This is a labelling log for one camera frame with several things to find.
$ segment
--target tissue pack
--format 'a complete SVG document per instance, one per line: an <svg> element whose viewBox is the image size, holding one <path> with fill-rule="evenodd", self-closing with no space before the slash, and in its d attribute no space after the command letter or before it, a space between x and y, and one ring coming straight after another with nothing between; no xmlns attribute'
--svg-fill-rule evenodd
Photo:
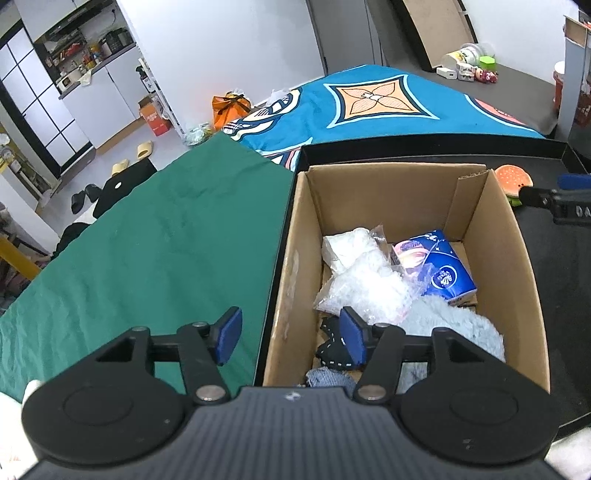
<svg viewBox="0 0 591 480"><path fill-rule="evenodd" d="M409 273L431 264L434 274L425 295L439 295L452 305L462 303L476 291L470 274L441 230L433 230L395 244L395 257Z"/></svg>

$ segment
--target slipper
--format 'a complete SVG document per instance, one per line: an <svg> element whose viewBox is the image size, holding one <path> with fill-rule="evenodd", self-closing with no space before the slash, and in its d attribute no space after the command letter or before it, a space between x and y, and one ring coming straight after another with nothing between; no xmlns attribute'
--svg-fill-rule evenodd
<svg viewBox="0 0 591 480"><path fill-rule="evenodd" d="M98 188L94 183L89 183L84 189L91 203L96 202L99 199L102 190Z"/></svg>
<svg viewBox="0 0 591 480"><path fill-rule="evenodd" d="M149 157L152 154L152 150L154 149L154 144L151 140L142 143L138 147L138 160L143 160L145 157Z"/></svg>
<svg viewBox="0 0 591 480"><path fill-rule="evenodd" d="M82 207L84 206L85 200L86 200L86 192L84 190L72 195L72 213L74 215L77 213L80 213L80 211L82 210Z"/></svg>
<svg viewBox="0 0 591 480"><path fill-rule="evenodd" d="M111 169L111 176L114 177L118 173L124 171L127 167L129 167L129 160L127 160L127 158L124 158L119 163L113 165L113 168Z"/></svg>

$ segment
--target green bedsheet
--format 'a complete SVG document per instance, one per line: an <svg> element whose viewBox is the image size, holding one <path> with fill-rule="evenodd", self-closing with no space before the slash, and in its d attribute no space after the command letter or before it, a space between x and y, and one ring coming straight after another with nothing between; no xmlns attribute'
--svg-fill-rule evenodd
<svg viewBox="0 0 591 480"><path fill-rule="evenodd" d="M0 317L0 391L22 399L130 327L155 335L243 310L221 368L251 384L293 173L224 134L138 186L72 242ZM180 386L178 367L157 376Z"/></svg>

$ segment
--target orange bag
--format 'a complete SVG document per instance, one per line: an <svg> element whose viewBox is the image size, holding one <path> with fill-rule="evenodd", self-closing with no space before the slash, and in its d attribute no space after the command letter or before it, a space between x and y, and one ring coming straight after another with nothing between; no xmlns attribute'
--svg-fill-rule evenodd
<svg viewBox="0 0 591 480"><path fill-rule="evenodd" d="M220 130L224 125L247 116L251 112L251 103L244 95L228 92L224 97L215 96L212 99L213 127Z"/></svg>

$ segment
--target range hood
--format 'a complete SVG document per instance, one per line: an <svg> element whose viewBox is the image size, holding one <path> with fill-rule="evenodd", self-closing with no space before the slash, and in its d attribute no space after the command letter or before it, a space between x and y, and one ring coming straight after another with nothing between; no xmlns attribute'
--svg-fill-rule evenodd
<svg viewBox="0 0 591 480"><path fill-rule="evenodd" d="M95 17L104 7L112 3L113 0L90 0L89 2L86 2L80 8L74 10L66 18L50 28L46 32L45 38L47 40L55 41L58 38L73 32L79 26Z"/></svg>

